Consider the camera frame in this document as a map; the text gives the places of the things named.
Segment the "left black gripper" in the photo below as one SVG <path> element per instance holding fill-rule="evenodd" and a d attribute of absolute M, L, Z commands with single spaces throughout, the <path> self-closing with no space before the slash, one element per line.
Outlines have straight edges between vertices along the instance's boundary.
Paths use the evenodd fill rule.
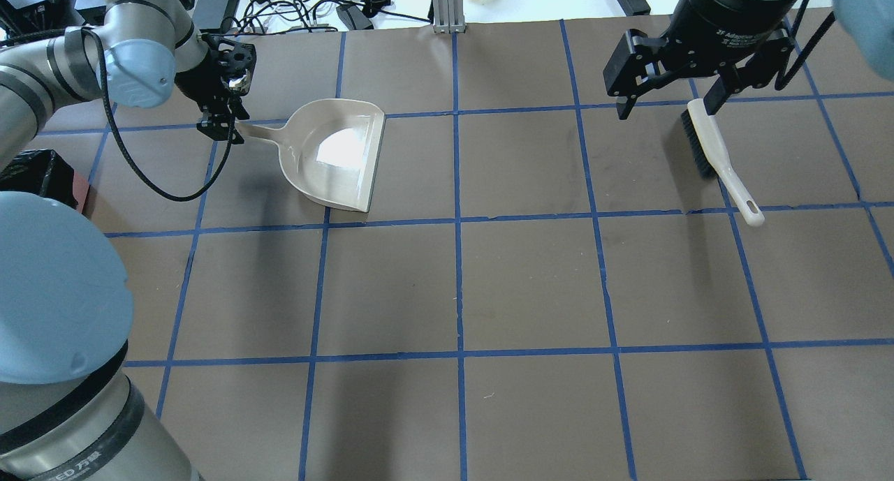
<path fill-rule="evenodd" d="M 245 143 L 240 122 L 250 118 L 242 99 L 248 95 L 258 63 L 255 45 L 220 34 L 203 34 L 207 48 L 199 64 L 175 76 L 175 84 L 202 113 L 197 131 L 230 146 Z"/>

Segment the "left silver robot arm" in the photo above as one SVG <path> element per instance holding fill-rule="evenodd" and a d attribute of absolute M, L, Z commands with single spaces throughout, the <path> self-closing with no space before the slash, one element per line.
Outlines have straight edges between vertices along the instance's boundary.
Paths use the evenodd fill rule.
<path fill-rule="evenodd" d="M 201 109 L 201 133 L 242 144 L 254 47 L 198 33 L 180 0 L 103 1 L 99 27 L 2 43 L 3 168 L 55 112 L 96 100 L 131 163 L 112 103 L 152 108 L 175 89 Z M 202 479 L 122 369 L 127 281 L 115 247 L 78 210 L 2 191 L 3 480 Z"/>

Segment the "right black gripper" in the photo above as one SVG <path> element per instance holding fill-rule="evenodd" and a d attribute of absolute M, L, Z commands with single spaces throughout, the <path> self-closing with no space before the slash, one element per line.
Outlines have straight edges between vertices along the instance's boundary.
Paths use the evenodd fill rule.
<path fill-rule="evenodd" d="M 679 0 L 658 36 L 629 29 L 617 42 L 603 81 L 628 119 L 639 97 L 681 78 L 717 75 L 703 97 L 715 116 L 734 95 L 766 86 L 791 57 L 783 20 L 796 0 Z"/>

